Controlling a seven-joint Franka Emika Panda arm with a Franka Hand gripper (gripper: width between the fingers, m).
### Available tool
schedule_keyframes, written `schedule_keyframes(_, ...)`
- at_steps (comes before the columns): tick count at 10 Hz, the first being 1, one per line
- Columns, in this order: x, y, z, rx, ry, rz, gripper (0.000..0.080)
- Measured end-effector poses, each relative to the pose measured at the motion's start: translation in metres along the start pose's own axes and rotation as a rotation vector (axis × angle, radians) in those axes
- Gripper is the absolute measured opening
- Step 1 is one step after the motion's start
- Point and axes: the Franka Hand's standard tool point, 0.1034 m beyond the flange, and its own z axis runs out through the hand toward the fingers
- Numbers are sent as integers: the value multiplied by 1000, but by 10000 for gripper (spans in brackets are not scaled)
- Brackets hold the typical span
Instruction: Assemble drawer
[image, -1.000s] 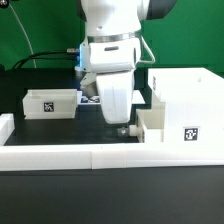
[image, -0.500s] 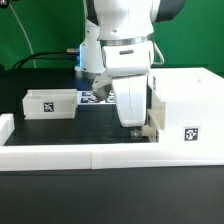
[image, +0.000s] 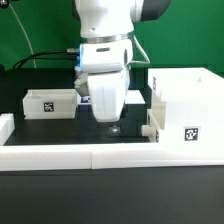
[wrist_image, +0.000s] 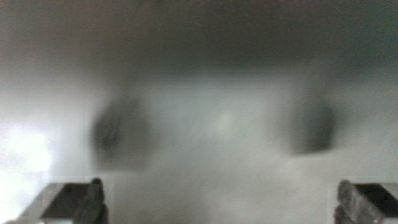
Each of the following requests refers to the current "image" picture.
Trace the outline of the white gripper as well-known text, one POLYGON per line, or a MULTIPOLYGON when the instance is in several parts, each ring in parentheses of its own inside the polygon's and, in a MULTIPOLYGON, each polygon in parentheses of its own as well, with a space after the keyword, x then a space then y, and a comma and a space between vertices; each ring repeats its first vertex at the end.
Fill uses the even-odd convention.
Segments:
POLYGON ((80 75, 75 89, 80 96, 90 97, 98 122, 114 122, 110 126, 112 134, 120 132, 116 121, 120 119, 129 88, 132 58, 130 40, 80 46, 80 62, 76 68, 80 75))

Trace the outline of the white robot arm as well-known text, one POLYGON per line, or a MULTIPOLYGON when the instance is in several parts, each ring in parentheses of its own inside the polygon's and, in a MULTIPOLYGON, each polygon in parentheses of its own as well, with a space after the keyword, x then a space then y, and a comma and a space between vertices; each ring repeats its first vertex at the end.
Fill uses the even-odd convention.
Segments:
POLYGON ((72 0, 80 22, 81 43, 76 70, 86 86, 98 122, 120 119, 130 85, 130 69, 139 49, 135 22, 160 18, 172 0, 72 0))

